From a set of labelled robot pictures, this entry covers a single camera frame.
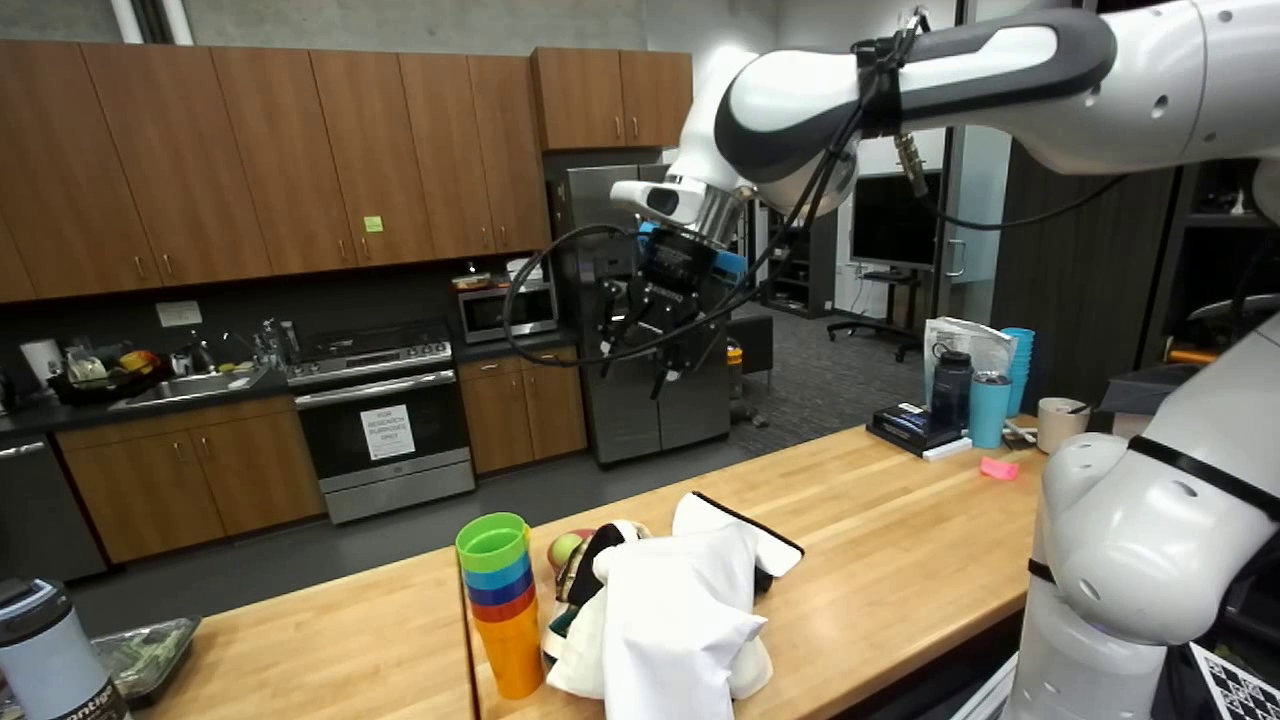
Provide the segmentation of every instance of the oven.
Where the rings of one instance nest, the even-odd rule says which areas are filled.
[[[299,365],[293,403],[333,523],[475,488],[451,347],[415,343]]]

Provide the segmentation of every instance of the refrigerator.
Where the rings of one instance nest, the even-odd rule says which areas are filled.
[[[629,224],[629,214],[616,214],[609,204],[609,189],[616,179],[660,174],[664,164],[570,164],[550,171],[555,235],[588,224]],[[594,463],[624,463],[727,435],[725,347],[713,347],[725,343],[720,337],[692,332],[684,371],[670,371],[660,353],[609,358],[601,332],[609,310],[620,310],[620,287],[637,274],[637,265],[633,235],[590,232],[555,252],[561,309],[588,358],[581,384]]]

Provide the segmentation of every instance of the upper cabinet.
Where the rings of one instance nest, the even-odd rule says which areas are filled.
[[[398,56],[411,140],[445,254],[546,242],[529,58]]]
[[[216,46],[216,78],[244,152],[277,272],[357,254],[308,50]]]
[[[81,46],[2,42],[0,106],[0,300],[155,285]]]
[[[398,56],[310,50],[357,265],[434,261]]]
[[[159,285],[269,274],[249,171],[204,46],[84,46]]]
[[[670,149],[692,103],[680,50],[541,46],[542,149]]]

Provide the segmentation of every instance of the cup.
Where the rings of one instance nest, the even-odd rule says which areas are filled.
[[[1007,419],[1007,381],[971,381],[969,387],[969,440],[971,447],[1005,447],[1000,433]]]
[[[1000,327],[1012,337],[1012,358],[1007,358],[1007,416],[1024,413],[1024,391],[1030,376],[1030,356],[1037,356],[1037,332],[1030,327]]]
[[[536,691],[542,684],[542,652],[529,523],[516,512],[488,512],[467,519],[451,546],[496,691],[503,701]]]
[[[1037,442],[1039,452],[1055,452],[1069,435],[1087,427],[1087,403],[1073,394],[1039,394],[1037,406]]]

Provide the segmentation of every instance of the wooden countertop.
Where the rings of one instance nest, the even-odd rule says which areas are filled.
[[[209,616],[147,714],[471,714],[459,616],[448,546]]]
[[[977,452],[928,463],[835,433],[536,529],[541,600],[550,602],[550,534],[620,516],[664,534],[701,488],[806,552],[756,602],[777,676],[739,714],[826,714],[1018,607],[1039,455],[1012,460],[1024,477],[997,482]],[[465,616],[451,546],[209,616],[147,714],[603,714],[550,688],[496,701]]]
[[[546,539],[620,516],[664,534],[676,501],[697,488],[805,542],[801,566],[756,600],[770,684],[739,714],[830,714],[1018,613],[1039,455],[1012,452],[1012,482],[984,478],[977,460],[917,460],[853,427],[590,506],[532,530],[541,602],[555,602]],[[481,714],[603,714],[603,705],[555,688],[501,701],[481,636],[471,656]]]

